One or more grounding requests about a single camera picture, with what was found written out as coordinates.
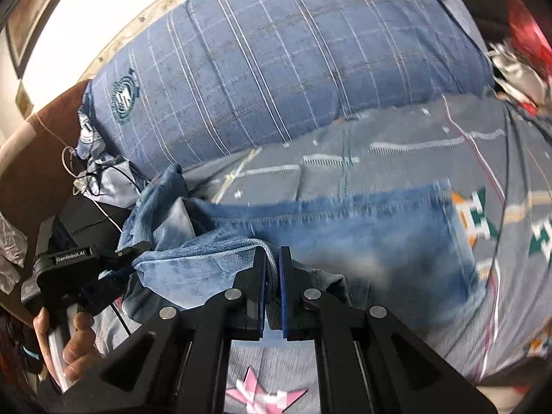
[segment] finger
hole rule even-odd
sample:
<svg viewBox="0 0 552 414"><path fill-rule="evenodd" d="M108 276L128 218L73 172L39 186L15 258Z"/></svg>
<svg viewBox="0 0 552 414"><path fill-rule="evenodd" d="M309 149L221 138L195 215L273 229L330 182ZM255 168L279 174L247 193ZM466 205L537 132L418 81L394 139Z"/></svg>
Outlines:
<svg viewBox="0 0 552 414"><path fill-rule="evenodd" d="M73 318L73 325L77 330L86 330L94 325L94 318L86 311L79 311Z"/></svg>
<svg viewBox="0 0 552 414"><path fill-rule="evenodd" d="M37 334L38 346L44 359L44 364L50 375L57 381L56 371L53 367L52 355L50 353L50 346L48 345L48 330L50 329L50 315L46 308L42 308L38 313L38 316L32 320L32 326Z"/></svg>
<svg viewBox="0 0 552 414"><path fill-rule="evenodd" d="M101 360L101 354L95 348L85 355L80 356L65 368L63 374L67 380L76 382L81 379L85 372Z"/></svg>
<svg viewBox="0 0 552 414"><path fill-rule="evenodd" d="M71 340L63 349L63 359L67 364L75 361L79 356L85 355L94 348L96 334L91 328L77 330Z"/></svg>

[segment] white wall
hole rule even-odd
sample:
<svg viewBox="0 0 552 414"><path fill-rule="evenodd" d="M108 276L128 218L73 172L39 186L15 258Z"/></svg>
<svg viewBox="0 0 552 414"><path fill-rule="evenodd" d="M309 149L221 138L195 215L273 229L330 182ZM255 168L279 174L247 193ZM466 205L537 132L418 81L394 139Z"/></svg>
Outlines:
<svg viewBox="0 0 552 414"><path fill-rule="evenodd" d="M24 123L16 105L18 87L4 29L0 32L0 145Z"/></svg>
<svg viewBox="0 0 552 414"><path fill-rule="evenodd" d="M23 76L34 110L76 84L103 47L154 1L61 0Z"/></svg>

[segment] star print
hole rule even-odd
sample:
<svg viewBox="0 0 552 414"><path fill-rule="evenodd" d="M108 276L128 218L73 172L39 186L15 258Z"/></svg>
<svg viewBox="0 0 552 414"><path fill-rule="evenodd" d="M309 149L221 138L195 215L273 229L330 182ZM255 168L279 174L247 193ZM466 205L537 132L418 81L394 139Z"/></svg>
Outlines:
<svg viewBox="0 0 552 414"><path fill-rule="evenodd" d="M269 394L260 386L250 367L243 382L237 379L235 388L226 389L228 396L247 405L247 414L282 414L306 392L306 389L291 393L278 390L276 394Z"/></svg>

